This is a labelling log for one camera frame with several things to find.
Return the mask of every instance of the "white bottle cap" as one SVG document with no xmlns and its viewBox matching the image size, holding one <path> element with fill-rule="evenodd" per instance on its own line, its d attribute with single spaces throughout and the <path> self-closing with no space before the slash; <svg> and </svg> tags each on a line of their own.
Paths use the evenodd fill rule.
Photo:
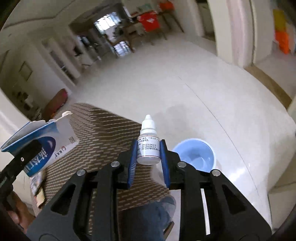
<svg viewBox="0 0 296 241">
<path fill-rule="evenodd" d="M 140 131 L 140 135 L 145 133 L 154 133 L 156 134 L 156 126 L 154 121 L 152 120 L 151 115 L 146 115 L 145 120 L 142 122 L 142 128 Z"/>
</svg>

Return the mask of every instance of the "red bag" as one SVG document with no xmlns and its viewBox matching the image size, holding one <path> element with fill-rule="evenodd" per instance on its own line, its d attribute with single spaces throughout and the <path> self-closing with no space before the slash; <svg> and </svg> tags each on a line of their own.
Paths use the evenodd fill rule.
<svg viewBox="0 0 296 241">
<path fill-rule="evenodd" d="M 159 7 L 160 7 L 160 9 L 162 11 L 165 11 L 165 10 L 175 10 L 174 4 L 172 2 L 170 2 L 170 1 L 159 3 Z"/>
<path fill-rule="evenodd" d="M 160 28 L 159 21 L 157 19 L 157 12 L 146 12 L 137 17 L 138 21 L 142 23 L 146 32 L 151 32 Z"/>
</svg>

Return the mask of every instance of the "person's leg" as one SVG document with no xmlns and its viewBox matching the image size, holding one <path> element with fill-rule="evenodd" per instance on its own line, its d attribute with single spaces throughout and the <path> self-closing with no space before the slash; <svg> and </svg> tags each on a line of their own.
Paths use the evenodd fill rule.
<svg viewBox="0 0 296 241">
<path fill-rule="evenodd" d="M 129 241 L 164 241 L 176 205 L 173 197 L 123 211 L 122 236 Z"/>
</svg>

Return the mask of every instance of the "wall picture frame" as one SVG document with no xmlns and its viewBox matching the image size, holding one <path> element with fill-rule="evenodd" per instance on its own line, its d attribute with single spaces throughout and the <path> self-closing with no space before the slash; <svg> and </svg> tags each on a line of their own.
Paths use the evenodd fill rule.
<svg viewBox="0 0 296 241">
<path fill-rule="evenodd" d="M 20 67 L 19 73 L 24 78 L 25 81 L 28 81 L 33 71 L 30 68 L 30 66 L 27 64 L 27 62 L 24 61 L 22 66 Z"/>
</svg>

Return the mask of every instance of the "blue jeans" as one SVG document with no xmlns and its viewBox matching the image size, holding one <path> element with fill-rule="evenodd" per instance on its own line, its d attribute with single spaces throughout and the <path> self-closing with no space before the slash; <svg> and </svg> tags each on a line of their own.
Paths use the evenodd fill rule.
<svg viewBox="0 0 296 241">
<path fill-rule="evenodd" d="M 164 241 L 163 230 L 171 222 L 161 202 L 123 211 L 122 238 L 124 241 Z"/>
</svg>

